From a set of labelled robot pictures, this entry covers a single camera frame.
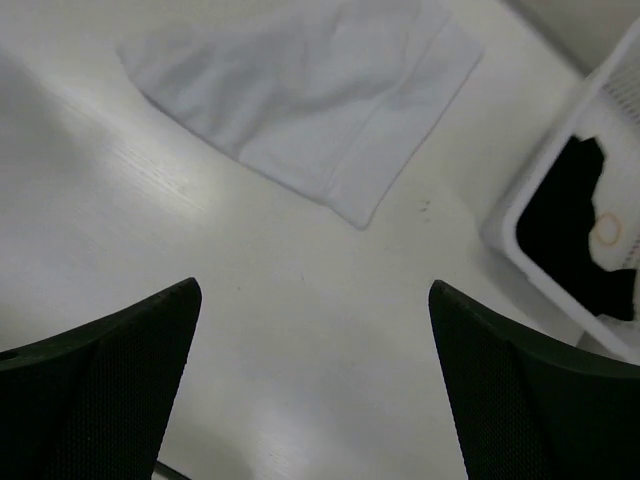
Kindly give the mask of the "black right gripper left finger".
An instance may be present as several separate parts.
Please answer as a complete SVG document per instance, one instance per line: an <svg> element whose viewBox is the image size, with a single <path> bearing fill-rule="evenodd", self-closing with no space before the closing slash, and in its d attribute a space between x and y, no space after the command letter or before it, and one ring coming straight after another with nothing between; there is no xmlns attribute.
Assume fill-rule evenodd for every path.
<svg viewBox="0 0 640 480"><path fill-rule="evenodd" d="M2 352L2 478L151 478L201 302L188 278Z"/></svg>

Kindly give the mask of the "white skirt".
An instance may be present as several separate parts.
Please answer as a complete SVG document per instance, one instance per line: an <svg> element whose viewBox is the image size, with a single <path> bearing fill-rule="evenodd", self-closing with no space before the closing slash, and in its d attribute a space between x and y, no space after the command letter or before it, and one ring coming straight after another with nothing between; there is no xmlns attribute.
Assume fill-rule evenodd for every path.
<svg viewBox="0 0 640 480"><path fill-rule="evenodd" d="M363 229L482 51L435 1L298 1L117 54L181 127Z"/></svg>

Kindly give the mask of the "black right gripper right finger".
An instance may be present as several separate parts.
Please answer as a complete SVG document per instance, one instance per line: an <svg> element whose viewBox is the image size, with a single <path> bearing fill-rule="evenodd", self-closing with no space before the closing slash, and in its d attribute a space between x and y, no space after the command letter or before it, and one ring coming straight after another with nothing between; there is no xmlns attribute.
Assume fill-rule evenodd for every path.
<svg viewBox="0 0 640 480"><path fill-rule="evenodd" d="M638 366L553 339L442 280L429 312L469 478L638 478Z"/></svg>

